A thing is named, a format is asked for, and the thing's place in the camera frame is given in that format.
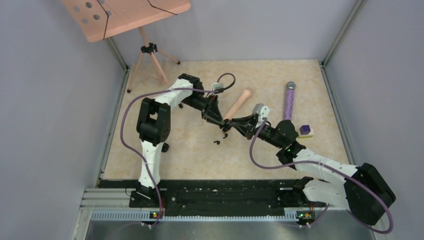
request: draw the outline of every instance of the wooden baseball bat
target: wooden baseball bat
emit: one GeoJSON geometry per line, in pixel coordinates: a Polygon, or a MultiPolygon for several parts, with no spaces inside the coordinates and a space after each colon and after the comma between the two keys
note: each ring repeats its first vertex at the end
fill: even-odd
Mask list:
{"type": "Polygon", "coordinates": [[[234,102],[234,104],[231,106],[231,108],[228,110],[228,112],[225,114],[224,119],[232,119],[234,114],[239,110],[239,108],[243,105],[243,103],[252,96],[253,89],[251,87],[246,87],[244,89],[238,99],[234,102]]]}

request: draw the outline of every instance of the white wall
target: white wall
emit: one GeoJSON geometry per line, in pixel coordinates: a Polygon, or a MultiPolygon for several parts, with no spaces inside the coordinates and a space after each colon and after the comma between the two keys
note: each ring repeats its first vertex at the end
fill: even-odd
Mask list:
{"type": "MultiPolygon", "coordinates": [[[[187,12],[145,29],[151,42],[181,61],[323,60],[354,4],[355,0],[191,0],[187,12]]],[[[138,60],[143,41],[136,29],[114,39],[127,64],[138,60]]]]}
{"type": "Polygon", "coordinates": [[[359,164],[397,200],[396,239],[424,236],[424,1],[369,0],[328,66],[359,164]]]}
{"type": "Polygon", "coordinates": [[[1,1],[0,22],[0,239],[70,239],[122,70],[61,1],[1,1]]]}

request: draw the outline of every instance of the gray floor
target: gray floor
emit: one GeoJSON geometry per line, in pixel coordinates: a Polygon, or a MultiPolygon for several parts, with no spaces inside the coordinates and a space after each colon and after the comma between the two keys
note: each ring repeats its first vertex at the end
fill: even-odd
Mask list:
{"type": "Polygon", "coordinates": [[[161,222],[148,227],[124,221],[92,221],[86,240],[373,240],[365,229],[344,211],[327,212],[311,227],[295,228],[291,222],[161,222]]]}

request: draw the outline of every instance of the glittery purple handle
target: glittery purple handle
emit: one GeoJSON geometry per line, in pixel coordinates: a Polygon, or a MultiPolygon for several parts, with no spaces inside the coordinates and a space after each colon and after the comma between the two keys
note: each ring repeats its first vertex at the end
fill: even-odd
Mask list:
{"type": "Polygon", "coordinates": [[[295,102],[295,90],[288,88],[285,91],[285,104],[284,104],[283,120],[292,120],[294,102],[295,102]]]}

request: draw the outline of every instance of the purple cube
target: purple cube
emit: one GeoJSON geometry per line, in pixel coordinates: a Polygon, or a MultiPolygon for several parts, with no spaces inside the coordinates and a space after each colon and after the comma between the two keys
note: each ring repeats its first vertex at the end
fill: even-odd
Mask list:
{"type": "Polygon", "coordinates": [[[302,125],[299,128],[300,131],[300,135],[307,135],[311,132],[311,127],[309,127],[309,125],[302,125]]]}

